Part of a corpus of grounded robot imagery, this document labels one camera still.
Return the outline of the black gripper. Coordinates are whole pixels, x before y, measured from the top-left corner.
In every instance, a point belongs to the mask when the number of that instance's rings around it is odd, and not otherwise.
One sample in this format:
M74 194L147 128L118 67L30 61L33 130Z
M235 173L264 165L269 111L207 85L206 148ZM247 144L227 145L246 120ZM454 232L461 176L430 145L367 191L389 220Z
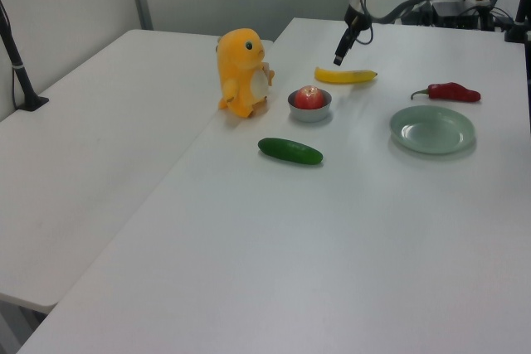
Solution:
M334 53L334 64L342 65L344 57L352 49L357 40L357 36L370 28L370 18L364 12L357 11L352 6L348 6L344 16L344 21L348 25L342 35Z

